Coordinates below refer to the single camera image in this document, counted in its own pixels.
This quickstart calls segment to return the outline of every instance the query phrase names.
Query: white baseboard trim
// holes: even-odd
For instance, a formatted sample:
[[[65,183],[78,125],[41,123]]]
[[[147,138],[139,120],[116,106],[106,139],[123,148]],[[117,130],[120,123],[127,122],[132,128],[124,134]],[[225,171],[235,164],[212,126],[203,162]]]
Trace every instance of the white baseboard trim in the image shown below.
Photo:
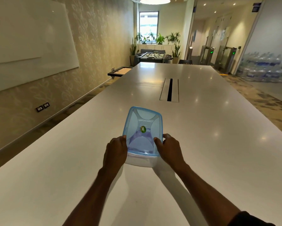
[[[92,89],[91,91],[89,91],[88,93],[86,93],[85,95],[81,96],[80,98],[78,98],[77,100],[75,100],[74,102],[72,102],[71,104],[69,104],[68,106],[64,107],[62,110],[60,110],[59,112],[57,112],[56,114],[52,115],[51,117],[49,117],[48,119],[46,119],[45,121],[41,122],[40,124],[38,124],[37,126],[35,126],[34,128],[30,129],[29,131],[25,132],[24,134],[22,134],[21,136],[17,137],[15,140],[11,141],[10,143],[8,143],[7,145],[3,146],[2,148],[0,148],[0,151],[4,150],[5,148],[9,147],[11,144],[14,144],[15,142],[17,142],[18,140],[20,140],[21,138],[23,138],[24,136],[26,136],[27,134],[29,134],[30,132],[40,128],[41,126],[43,126],[46,122],[50,121],[51,119],[53,119],[54,117],[56,117],[57,115],[63,113],[65,110],[67,110],[69,107],[73,106],[76,102],[80,101],[81,99],[83,99],[84,97],[86,97],[88,94],[90,94],[92,91],[98,89],[99,87],[101,87],[102,85],[104,85],[107,81],[111,80],[112,78],[109,78],[108,80],[106,80],[105,82],[101,83],[99,86],[95,87],[94,89]]]

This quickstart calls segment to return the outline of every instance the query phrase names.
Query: beige planter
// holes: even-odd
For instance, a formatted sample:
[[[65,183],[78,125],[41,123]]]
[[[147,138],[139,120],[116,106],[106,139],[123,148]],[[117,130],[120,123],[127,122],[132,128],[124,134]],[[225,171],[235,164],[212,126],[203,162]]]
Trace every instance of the beige planter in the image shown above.
[[[135,56],[134,55],[130,55],[130,64],[131,64],[131,66],[134,66],[134,60],[135,60]]]
[[[173,57],[172,64],[178,64],[179,57]]]

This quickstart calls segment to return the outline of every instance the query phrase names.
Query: black sleeve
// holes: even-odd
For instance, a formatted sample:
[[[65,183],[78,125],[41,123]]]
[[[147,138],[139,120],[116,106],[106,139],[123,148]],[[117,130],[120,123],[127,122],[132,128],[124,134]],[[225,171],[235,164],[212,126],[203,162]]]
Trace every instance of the black sleeve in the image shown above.
[[[251,216],[247,212],[238,213],[228,224],[228,226],[275,226],[271,223],[266,223],[255,216]]]

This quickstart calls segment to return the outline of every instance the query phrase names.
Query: blue lid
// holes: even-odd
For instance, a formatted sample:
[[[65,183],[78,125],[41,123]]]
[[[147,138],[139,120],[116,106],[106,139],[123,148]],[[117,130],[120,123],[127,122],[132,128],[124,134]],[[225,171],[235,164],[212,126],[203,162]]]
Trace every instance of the blue lid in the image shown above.
[[[161,141],[163,136],[162,115],[146,108],[130,108],[123,135],[129,153],[141,156],[159,156],[154,137]]]

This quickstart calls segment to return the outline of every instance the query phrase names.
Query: forearm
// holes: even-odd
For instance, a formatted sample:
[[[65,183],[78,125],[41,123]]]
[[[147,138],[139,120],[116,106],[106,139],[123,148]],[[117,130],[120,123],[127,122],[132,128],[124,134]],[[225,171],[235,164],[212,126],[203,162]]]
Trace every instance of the forearm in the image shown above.
[[[67,218],[64,226],[97,226],[113,179],[114,175],[103,168],[100,169],[94,183]]]
[[[175,170],[210,226],[226,226],[240,210],[186,164]]]

